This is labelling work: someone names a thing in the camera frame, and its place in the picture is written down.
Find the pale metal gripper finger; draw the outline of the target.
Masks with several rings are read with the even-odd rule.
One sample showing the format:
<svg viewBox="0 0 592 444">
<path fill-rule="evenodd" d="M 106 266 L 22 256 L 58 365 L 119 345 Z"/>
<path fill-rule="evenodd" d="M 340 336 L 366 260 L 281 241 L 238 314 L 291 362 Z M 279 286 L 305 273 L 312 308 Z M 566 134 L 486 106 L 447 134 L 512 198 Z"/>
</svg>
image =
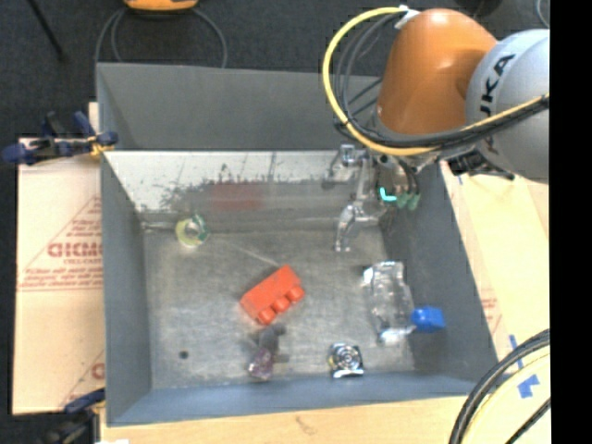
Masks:
<svg viewBox="0 0 592 444">
<path fill-rule="evenodd" d="M 329 163 L 322 180 L 322 187 L 333 189 L 338 185 L 356 181 L 362 172 L 365 156 L 365 149 L 358 149 L 353 144 L 342 144 Z"/>
<path fill-rule="evenodd" d="M 348 204 L 340 213 L 337 222 L 334 250 L 338 253 L 348 252 L 353 240 L 363 228 L 374 227 L 378 224 L 379 215 L 367 213 L 354 204 Z"/>
</svg>

